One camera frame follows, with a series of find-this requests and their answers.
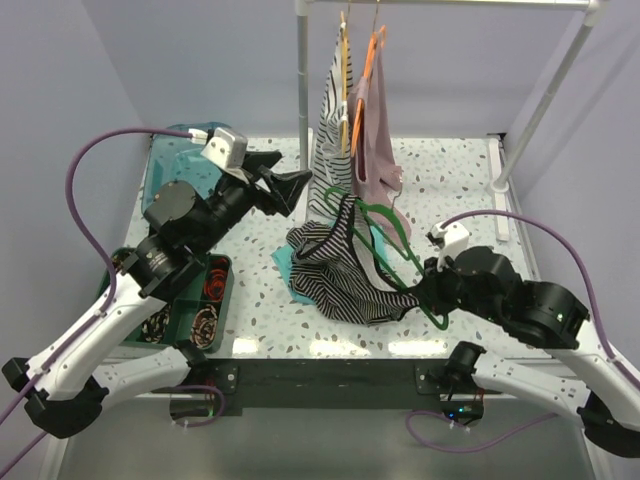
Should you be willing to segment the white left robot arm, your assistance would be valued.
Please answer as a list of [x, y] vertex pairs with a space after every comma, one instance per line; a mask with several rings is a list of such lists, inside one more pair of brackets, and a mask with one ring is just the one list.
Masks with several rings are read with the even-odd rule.
[[252, 152], [222, 173], [208, 197], [171, 181], [144, 212], [152, 233], [111, 276], [109, 289], [57, 341], [2, 368], [25, 399], [32, 423], [59, 439], [90, 426], [107, 408], [139, 394], [179, 386], [200, 390], [206, 358], [191, 341], [107, 367], [104, 359], [144, 320], [171, 304], [205, 268], [205, 255], [252, 209], [289, 216], [312, 173], [275, 173], [278, 152]]

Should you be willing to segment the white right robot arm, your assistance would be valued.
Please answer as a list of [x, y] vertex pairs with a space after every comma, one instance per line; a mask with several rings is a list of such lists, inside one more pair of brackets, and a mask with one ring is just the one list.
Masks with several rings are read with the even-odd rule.
[[507, 257], [472, 247], [456, 258], [427, 259], [414, 291], [434, 313], [473, 314], [574, 374], [560, 378], [461, 341], [435, 381], [452, 393], [479, 388], [529, 401], [579, 425], [608, 453], [638, 458], [639, 372], [599, 337], [593, 312], [569, 290], [524, 280]]

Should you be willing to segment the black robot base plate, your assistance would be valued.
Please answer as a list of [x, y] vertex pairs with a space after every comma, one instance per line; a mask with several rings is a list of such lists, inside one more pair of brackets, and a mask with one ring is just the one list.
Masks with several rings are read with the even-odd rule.
[[445, 376], [443, 360], [210, 359], [179, 385], [225, 415], [249, 408], [409, 410], [470, 425], [482, 419], [485, 392]]

